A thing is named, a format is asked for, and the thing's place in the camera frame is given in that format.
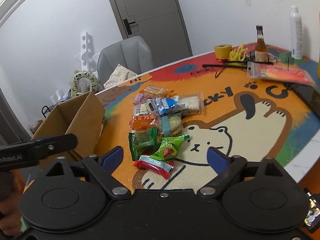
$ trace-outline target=red snack wrapper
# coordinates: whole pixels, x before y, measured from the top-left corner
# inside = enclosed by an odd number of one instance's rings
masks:
[[[170,171],[174,167],[174,162],[163,162],[151,159],[148,155],[141,155],[138,161],[133,163],[133,166],[139,169],[145,169],[148,171],[152,171],[164,177],[165,179],[169,179]]]
[[[249,61],[247,74],[250,78],[276,80],[309,86],[315,85],[307,71],[295,67],[273,66]]]

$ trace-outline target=orange snack package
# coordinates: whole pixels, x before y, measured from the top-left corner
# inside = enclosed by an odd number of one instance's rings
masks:
[[[148,130],[151,127],[159,127],[158,117],[155,114],[133,116],[131,120],[132,130]]]

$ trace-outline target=glass bottle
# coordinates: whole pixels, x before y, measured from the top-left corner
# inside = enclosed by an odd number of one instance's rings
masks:
[[[255,61],[268,62],[268,48],[264,42],[262,26],[257,26],[257,45],[255,48]]]

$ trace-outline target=bottle cap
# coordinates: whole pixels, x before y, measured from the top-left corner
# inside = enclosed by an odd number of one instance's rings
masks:
[[[291,6],[291,12],[293,12],[293,13],[299,13],[298,7],[292,5],[292,6]]]

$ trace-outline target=cat paw print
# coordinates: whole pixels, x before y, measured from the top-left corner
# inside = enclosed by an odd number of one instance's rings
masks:
[[[258,85],[255,81],[253,81],[252,83],[251,82],[248,82],[247,84],[244,85],[245,88],[251,88],[251,89],[257,89],[258,88]]]
[[[265,102],[265,101],[263,101],[262,104],[266,105],[266,106],[271,106],[271,104],[269,102]]]
[[[285,117],[285,113],[283,113],[281,111],[276,111],[276,114],[279,114],[281,117]]]

